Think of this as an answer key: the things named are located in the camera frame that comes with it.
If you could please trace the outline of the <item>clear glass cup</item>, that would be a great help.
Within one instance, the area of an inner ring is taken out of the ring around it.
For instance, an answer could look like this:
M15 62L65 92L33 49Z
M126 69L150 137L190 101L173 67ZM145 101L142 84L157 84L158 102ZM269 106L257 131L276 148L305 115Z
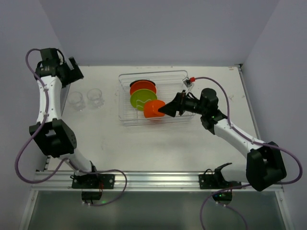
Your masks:
M76 111L82 111L85 108L83 95L80 92L71 92L68 95L68 103Z
M102 92L98 88L90 89L87 92L88 103L91 108L97 109L104 105L104 99L102 96Z

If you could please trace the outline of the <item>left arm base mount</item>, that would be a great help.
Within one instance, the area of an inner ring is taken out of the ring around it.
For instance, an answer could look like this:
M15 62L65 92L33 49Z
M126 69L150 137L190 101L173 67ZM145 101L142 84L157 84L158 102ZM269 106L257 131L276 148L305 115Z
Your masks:
M113 174L86 174L82 176L72 175L71 187L82 189L81 199L85 203L93 204L102 198L104 189L113 189L115 176Z

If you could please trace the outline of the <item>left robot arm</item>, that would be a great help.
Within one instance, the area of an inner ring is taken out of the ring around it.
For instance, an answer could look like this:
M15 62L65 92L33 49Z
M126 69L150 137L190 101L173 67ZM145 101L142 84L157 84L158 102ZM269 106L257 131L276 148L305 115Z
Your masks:
M36 124L29 127L30 135L44 155L64 161L77 176L94 172L93 163L77 149L75 133L62 120L61 90L83 79L73 57L69 67L63 53L57 48L39 50L41 61L34 71L39 88L39 114Z

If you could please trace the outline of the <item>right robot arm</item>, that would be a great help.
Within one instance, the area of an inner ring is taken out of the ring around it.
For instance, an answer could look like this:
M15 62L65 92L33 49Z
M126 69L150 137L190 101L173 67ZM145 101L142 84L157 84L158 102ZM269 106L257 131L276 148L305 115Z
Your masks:
M182 91L158 110L171 117L183 115L185 111L199 114L206 130L228 142L246 159L246 164L234 165L228 162L214 169L212 174L204 173L202 180L209 188L227 188L248 183L255 190L262 191L284 179L287 172L278 145L259 139L252 140L250 135L243 138L239 134L241 130L228 123L227 116L218 108L218 102L216 91L210 88L203 89L199 99Z

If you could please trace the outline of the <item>black plate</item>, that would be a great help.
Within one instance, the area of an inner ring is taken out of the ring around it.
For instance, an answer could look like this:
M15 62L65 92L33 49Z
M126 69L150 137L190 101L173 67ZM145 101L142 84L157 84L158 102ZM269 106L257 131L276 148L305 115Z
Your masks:
M151 83L151 84L153 84L154 86L156 86L156 84L153 82L153 81L151 81L151 80L135 80L135 81L133 81L133 82L131 82L130 83L130 87L132 87L134 84L136 84L137 82L149 82L149 83Z

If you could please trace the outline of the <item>green plate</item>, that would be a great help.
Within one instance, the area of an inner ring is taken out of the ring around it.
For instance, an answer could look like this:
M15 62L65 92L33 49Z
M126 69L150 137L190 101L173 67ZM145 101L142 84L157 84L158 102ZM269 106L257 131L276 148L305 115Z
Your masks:
M144 105L152 100L157 100L156 93L146 89L138 90L130 96L130 104L139 111L143 111Z

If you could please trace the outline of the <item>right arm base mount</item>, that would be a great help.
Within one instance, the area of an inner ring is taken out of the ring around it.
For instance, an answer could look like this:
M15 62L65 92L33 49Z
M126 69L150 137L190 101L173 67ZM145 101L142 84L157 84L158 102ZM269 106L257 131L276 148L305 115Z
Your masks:
M225 189L225 188L231 188L234 186L240 186L242 185L241 182L237 181L226 181L222 177L221 170L231 165L232 163L225 163L219 167L217 167L214 170L207 169L204 173L199 174L199 185L200 189ZM233 194L232 190L227 190L224 192L220 192L216 195L212 196L214 201L218 204L222 205L229 205L232 201Z

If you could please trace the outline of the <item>orange plate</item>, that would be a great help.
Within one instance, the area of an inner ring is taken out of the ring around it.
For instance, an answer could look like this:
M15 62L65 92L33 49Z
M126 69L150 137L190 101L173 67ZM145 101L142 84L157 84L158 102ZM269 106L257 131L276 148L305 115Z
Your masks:
M157 92L156 86L154 86L153 84L149 82L137 82L132 87L130 87L130 95L132 95L138 90L143 90L143 89L150 90L154 93Z

